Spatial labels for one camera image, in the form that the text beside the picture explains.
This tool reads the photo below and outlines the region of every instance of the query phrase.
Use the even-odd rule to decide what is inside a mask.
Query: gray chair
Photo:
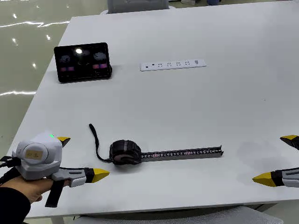
[[[140,12],[159,9],[169,9],[168,0],[108,0],[108,12],[111,13],[128,13]]]
[[[92,218],[81,217],[72,224],[283,224],[284,222],[276,217],[269,216],[265,213],[247,208],[236,207],[208,215],[191,216],[191,217],[167,217],[167,212],[162,213],[165,217],[158,217],[159,214],[152,213],[152,217],[146,213],[132,214],[132,218]]]

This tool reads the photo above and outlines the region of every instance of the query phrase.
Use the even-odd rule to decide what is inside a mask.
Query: black handle
[[[45,207],[56,208],[62,189],[64,188],[64,180],[54,181],[50,190],[49,197],[47,199]]]

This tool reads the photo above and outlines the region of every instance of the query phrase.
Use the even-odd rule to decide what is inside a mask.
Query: tape measure
[[[95,128],[92,124],[89,124],[89,127],[95,138],[97,157],[103,162],[112,162],[115,165],[134,165],[148,161],[215,158],[221,157],[223,154],[221,146],[142,153],[140,147],[135,142],[130,140],[118,140],[110,146],[109,159],[103,159],[100,157],[98,152],[99,139]]]

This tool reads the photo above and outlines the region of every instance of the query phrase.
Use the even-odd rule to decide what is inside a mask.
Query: label sticker
[[[43,156],[42,151],[35,151],[35,150],[27,150],[25,158],[26,159],[33,159],[33,160],[40,160]]]

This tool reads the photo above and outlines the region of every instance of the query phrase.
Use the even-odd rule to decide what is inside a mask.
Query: black sleeve
[[[28,198],[12,188],[0,188],[0,203],[0,219],[4,223],[21,224],[31,207]]]

